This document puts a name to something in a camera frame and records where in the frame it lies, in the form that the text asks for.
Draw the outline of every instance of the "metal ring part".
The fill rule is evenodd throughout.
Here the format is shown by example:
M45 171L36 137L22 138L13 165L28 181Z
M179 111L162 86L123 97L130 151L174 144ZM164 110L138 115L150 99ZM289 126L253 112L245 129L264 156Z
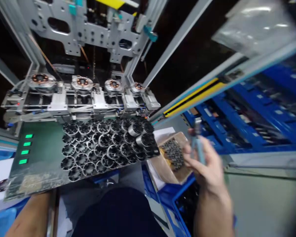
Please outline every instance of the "metal ring part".
M112 135L112 142L114 145L121 145L123 142L123 136L120 133L114 133Z
M141 146L151 146L154 143L155 139L153 134L144 133L136 137L136 143Z
M128 157L132 153L132 147L127 143L123 143L120 147L120 151L122 156Z
M130 135L128 132L125 132L123 134L123 138L124 138L124 141L128 144L131 144L131 143L133 143L133 141L135 141L135 137Z
M74 123L70 123L70 124L65 124L62 130L68 136L73 137L79 132L79 127Z
M116 160L118 157L121 156L119 147L116 145L110 145L107 149L106 155L108 158Z
M82 167L82 172L84 176L93 176L96 173L95 164L93 162L88 162Z
M90 162L95 163L95 162L97 162L98 160L100 160L100 157L97 156L97 155L95 154L94 150L89 151L89 153L88 153L87 155L88 155L88 160L89 160Z
M85 153L88 150L88 146L85 142L76 144L77 153Z
M138 153L135 155L136 159L139 161L144 161L145 160L145 154L144 153Z
M139 122L134 122L128 128L128 132L133 137L139 136L143 131L142 125Z
M99 156L99 157L102 157L103 154L105 152L105 148L103 147L100 147L99 145L96 145L95 148L94 148L94 154L96 156Z
M108 133L110 130L110 126L104 122L98 123L96 128L97 128L97 132L102 134Z
M70 170L74 166L75 166L75 158L73 158L72 156L67 156L63 158L62 162L60 163L60 167L66 171Z
M131 146L132 146L134 153L143 152L143 148L141 146L138 146L136 142L133 142Z
M121 130L123 132L128 132L128 128L132 123L128 119L123 119L121 124Z
M137 158L135 156L129 156L129 157L126 157L126 159L130 164L135 164L137 162Z
M76 156L76 165L77 166L84 166L88 162L88 156L85 153L78 154Z
M102 162L101 160L99 160L96 164L95 164L95 170L98 172L98 173L104 173L107 168L105 166L102 165Z
M68 178L71 182L78 181L82 177L82 168L74 166L69 170Z
M94 144L94 142L92 140L89 140L86 142L86 145L89 150L94 150L96 144Z
M121 125L119 124L119 122L114 121L110 124L110 132L111 133L117 133L120 131L121 131Z
M9 184L8 179L1 180L0 181L0 192L5 191L8 187L8 184Z
M65 134L65 135L62 136L62 141L65 144L72 144L75 140L76 140L75 137L70 137L67 134Z
M110 168L114 165L114 161L109 159L106 154L102 156L101 163L106 168Z
M146 133L153 133L155 130L153 125L149 122L143 122L142 127L143 127L144 132L146 132Z
M87 139L86 136L81 136L80 134L77 134L76 141L77 142L84 142Z
M111 135L109 134L102 134L99 137L99 145L101 147L109 147L111 143Z
M72 156L76 152L76 148L73 144L65 145L62 148L62 154L64 156Z
M79 132L82 136L86 136L91 132L91 127L87 124L80 125Z
M117 164L119 164L121 167L126 166L128 164L128 160L125 157L120 157L115 160Z

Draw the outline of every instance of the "blue crate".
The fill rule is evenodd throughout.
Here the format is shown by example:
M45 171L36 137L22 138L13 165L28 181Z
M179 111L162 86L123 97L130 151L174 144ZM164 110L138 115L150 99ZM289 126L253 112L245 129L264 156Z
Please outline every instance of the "blue crate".
M142 176L144 178L144 184L145 184L145 194L148 197L155 200L157 203L160 203L157 193L155 191L154 185L152 184L147 166L145 164L142 164L141 169L142 169Z
M191 237L182 217L175 205L175 201L182 195L182 193L188 189L188 187L195 181L195 177L191 174L187 181L183 185L178 184L166 184L161 190L158 191L160 203L163 206L173 231L176 236L188 236Z
M16 208L9 208L0 212L0 237L4 237L12 226L16 217Z

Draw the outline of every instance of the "cable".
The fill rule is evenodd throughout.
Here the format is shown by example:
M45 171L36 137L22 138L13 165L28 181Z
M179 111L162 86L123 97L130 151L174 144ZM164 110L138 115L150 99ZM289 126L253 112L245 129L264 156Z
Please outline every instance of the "cable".
M89 60L88 60L88 57L86 56L86 53L85 53L85 51L84 51L83 47L82 47L82 46L80 46L80 49L81 49L81 51L82 51L83 55L85 56L85 58L86 58L86 61L88 62L88 64L90 64L90 63L89 63Z
M37 42L35 41L35 39L33 38L32 35L28 35L30 37L30 39L33 41L33 43L35 44L35 46L40 50L41 54L43 55L43 57L45 58L45 60L49 63L49 65L52 67L52 69L54 70L54 72L57 74L57 76L59 76L59 78L61 79L62 82L63 79L61 78L61 76L58 74L56 68L54 68L54 66L51 64L51 62L48 60L47 56L44 54L43 50L40 48L40 46L37 44Z
M21 83L24 83L25 82L25 79L24 80L21 80L19 81L12 89L11 91L14 91L19 85L21 85Z

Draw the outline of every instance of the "machine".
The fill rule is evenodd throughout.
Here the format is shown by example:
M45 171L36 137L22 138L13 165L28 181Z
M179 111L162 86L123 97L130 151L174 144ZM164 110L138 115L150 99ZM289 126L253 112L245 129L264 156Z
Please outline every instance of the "machine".
M29 69L25 79L7 92L1 105L6 109L4 121L14 126L23 121L64 123L104 117L145 117L160 108L153 92L134 82L126 72L136 66L145 45L157 39L152 29L165 2L150 1L145 12L136 17L139 4L135 1L123 2L122 6L100 5L94 0L52 3L33 0L13 1L12 4L0 1L0 10L6 13L9 23L15 23L11 11L25 21L19 22L19 25L25 23L26 28L21 34L25 33L31 47L29 54L36 54L33 60L39 60L35 68ZM106 11L98 14L100 7ZM80 75L75 75L81 69L79 62L75 66L52 65L32 33L61 42L67 55L80 56L82 52L88 62L83 50L86 44L106 48L111 64L120 64L123 57L133 59L127 64L125 73L112 70L108 77L100 78L104 81L100 84L95 62L92 66L83 66L88 70L80 70ZM50 64L46 64L47 68L41 53Z

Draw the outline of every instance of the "teal clip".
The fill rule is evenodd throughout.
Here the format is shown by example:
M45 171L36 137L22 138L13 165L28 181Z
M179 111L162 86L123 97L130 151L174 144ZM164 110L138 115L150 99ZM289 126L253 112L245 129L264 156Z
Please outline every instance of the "teal clip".
M158 35L156 33L153 33L152 32L152 29L150 26L144 26L144 33L146 35L148 35L149 39L152 41L152 42L156 42L157 39L158 39Z
M69 5L69 12L71 15L77 15L77 10L75 5Z

